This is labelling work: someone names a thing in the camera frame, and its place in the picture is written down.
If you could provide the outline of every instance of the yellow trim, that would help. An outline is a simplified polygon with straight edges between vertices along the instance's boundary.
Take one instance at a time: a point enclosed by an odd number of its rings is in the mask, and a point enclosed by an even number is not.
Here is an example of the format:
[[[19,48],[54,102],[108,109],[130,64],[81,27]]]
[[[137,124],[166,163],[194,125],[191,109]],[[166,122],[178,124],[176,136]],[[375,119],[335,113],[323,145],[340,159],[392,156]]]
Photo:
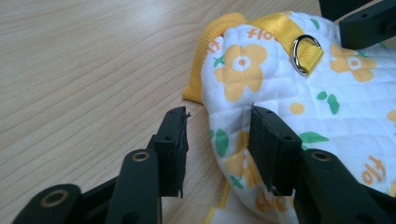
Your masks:
[[[216,213],[216,207],[211,207],[209,212],[206,215],[206,218],[204,220],[204,224],[210,224],[212,222],[213,216]]]
[[[198,41],[195,58],[192,63],[190,81],[183,92],[183,99],[191,100],[200,104],[202,103],[201,69],[204,64],[207,47],[216,37],[223,35],[228,28],[235,27],[246,22],[247,19],[243,15],[239,13],[230,13],[219,17],[206,26]]]
[[[259,27],[271,33],[290,57],[294,40],[304,35],[304,31],[289,17],[285,16],[284,13],[276,13],[261,17],[247,24]],[[297,49],[297,57],[301,67],[308,72],[308,75],[311,74],[318,65],[322,55],[323,50],[309,40],[303,40]]]
[[[221,196],[220,208],[225,208],[228,202],[228,196],[230,195],[230,185],[225,182],[224,191]]]

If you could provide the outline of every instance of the d-ring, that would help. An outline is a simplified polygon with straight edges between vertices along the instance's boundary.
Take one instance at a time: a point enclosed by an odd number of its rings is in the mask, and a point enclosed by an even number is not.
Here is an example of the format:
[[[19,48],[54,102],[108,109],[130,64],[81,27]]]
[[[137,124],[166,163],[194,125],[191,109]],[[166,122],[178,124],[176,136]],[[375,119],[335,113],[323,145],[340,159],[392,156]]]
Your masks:
[[[305,69],[303,69],[302,67],[301,67],[301,65],[300,65],[300,61],[298,61],[298,58],[297,58],[297,48],[298,48],[298,45],[300,44],[300,42],[303,40],[303,39],[310,39],[310,40],[312,40],[312,42],[314,42],[315,43],[315,45],[318,47],[318,48],[320,48],[321,49],[321,46],[320,46],[320,44],[319,44],[319,42],[312,36],[312,35],[300,35],[299,37],[297,37],[297,39],[296,40],[294,40],[294,44],[293,44],[293,54],[292,54],[292,57],[293,57],[293,62],[294,62],[294,68],[300,73],[300,75],[302,75],[303,77],[304,76],[306,76],[306,74],[308,73]]]

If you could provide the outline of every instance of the orange flower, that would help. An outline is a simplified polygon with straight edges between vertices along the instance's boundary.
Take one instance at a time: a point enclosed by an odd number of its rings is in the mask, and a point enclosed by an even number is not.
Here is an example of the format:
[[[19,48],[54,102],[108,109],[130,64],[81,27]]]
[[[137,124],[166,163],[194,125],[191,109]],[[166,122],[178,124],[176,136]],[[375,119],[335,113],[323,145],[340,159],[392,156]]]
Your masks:
[[[243,176],[251,188],[262,183],[262,177],[247,148],[248,133],[241,132],[236,140],[236,152],[225,162],[225,168],[232,175]]]
[[[371,69],[376,67],[376,62],[359,55],[352,49],[341,49],[332,45],[332,56],[336,59],[332,61],[331,69],[337,73],[352,72],[352,75],[359,82],[367,82],[373,79]]]
[[[230,46],[224,55],[224,66],[216,69],[219,82],[224,83],[224,93],[229,101],[237,101],[248,86],[252,91],[258,91],[263,81],[260,64],[265,61],[267,50],[259,45]]]

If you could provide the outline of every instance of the light wood tabletop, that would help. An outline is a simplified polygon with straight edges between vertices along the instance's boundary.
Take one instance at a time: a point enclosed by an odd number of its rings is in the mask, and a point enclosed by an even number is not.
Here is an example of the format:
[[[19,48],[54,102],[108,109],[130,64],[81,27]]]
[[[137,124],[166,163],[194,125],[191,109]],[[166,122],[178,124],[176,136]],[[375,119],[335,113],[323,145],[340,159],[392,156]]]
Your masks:
[[[198,38],[228,12],[251,20],[285,10],[320,15],[316,0],[1,1],[0,222],[42,189],[85,192],[118,175],[166,111],[184,105],[184,199],[163,199],[163,222],[202,223],[225,180],[205,108],[181,98]]]

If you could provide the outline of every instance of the quilted fabric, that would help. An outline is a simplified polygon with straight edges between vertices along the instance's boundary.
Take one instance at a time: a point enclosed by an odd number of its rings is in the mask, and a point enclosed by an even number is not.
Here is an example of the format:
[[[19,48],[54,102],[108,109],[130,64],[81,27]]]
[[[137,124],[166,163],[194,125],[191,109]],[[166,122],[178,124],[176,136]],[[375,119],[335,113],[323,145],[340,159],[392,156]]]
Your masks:
[[[279,223],[297,222],[293,198],[268,192],[247,150],[252,104],[276,112],[303,148],[336,155],[359,182],[387,194],[396,184],[396,51],[342,49],[332,22],[288,16],[325,52],[309,77],[270,33],[246,24],[215,39],[219,47],[208,51],[201,73],[219,168],[247,208]]]

